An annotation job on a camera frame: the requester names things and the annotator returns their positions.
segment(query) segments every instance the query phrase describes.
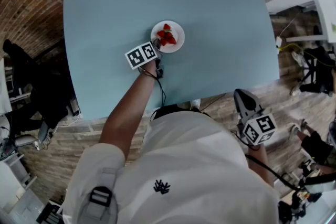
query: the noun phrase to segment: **black buckle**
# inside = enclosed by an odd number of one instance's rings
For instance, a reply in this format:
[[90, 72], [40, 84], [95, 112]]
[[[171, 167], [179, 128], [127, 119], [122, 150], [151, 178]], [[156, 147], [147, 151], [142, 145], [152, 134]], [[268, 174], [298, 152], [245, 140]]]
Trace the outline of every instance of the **black buckle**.
[[[96, 200], [93, 197], [94, 195], [100, 197], [101, 199], [105, 199], [106, 201], [104, 202], [101, 200]], [[105, 207], [110, 207], [111, 198], [112, 198], [112, 192], [107, 187], [96, 187], [92, 190], [89, 201], [97, 205], [103, 205]]]

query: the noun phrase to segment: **black shorts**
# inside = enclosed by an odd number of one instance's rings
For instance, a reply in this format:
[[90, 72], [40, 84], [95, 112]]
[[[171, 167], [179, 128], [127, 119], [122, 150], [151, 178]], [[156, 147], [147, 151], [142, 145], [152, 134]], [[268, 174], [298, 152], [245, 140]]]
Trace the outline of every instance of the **black shorts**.
[[328, 158], [333, 147], [324, 142], [317, 132], [313, 132], [311, 136], [307, 136], [303, 139], [301, 147], [307, 151], [312, 159], [323, 165]]

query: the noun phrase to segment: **logo on shirt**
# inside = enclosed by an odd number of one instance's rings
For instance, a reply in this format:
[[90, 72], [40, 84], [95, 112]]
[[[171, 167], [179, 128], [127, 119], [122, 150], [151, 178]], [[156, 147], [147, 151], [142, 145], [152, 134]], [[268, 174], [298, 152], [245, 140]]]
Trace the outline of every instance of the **logo on shirt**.
[[166, 194], [169, 192], [169, 187], [170, 185], [168, 185], [168, 183], [164, 184], [162, 182], [162, 180], [160, 181], [155, 181], [155, 186], [153, 187], [155, 192], [158, 193], [158, 192], [161, 192], [161, 194]]

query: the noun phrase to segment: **white cable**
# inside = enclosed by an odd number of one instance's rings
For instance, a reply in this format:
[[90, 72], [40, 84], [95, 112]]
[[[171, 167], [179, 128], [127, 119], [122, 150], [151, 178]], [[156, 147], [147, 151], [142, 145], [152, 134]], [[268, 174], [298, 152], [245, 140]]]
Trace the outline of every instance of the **white cable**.
[[79, 109], [79, 105], [77, 106], [77, 110], [78, 110], [79, 114], [78, 114], [78, 118], [77, 118], [75, 121], [70, 122], [68, 125], [57, 125], [57, 126], [56, 126], [56, 129], [52, 132], [52, 134], [56, 133], [57, 128], [59, 128], [59, 127], [69, 127], [69, 126], [72, 125], [73, 123], [77, 122], [77, 121], [79, 120], [79, 118], [80, 118], [80, 109]]
[[289, 24], [281, 31], [279, 37], [282, 35], [282, 33], [287, 29], [288, 26], [290, 26], [290, 24], [296, 19], [296, 17], [301, 13], [302, 11], [299, 11], [295, 17], [289, 22]]

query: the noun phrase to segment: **white cube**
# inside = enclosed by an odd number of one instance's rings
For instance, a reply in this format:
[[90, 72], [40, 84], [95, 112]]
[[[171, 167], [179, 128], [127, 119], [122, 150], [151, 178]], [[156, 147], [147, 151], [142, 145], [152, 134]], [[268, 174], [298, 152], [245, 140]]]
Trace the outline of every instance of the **white cube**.
[[267, 114], [248, 120], [243, 133], [255, 146], [269, 140], [276, 130], [277, 124], [275, 123], [273, 115]]

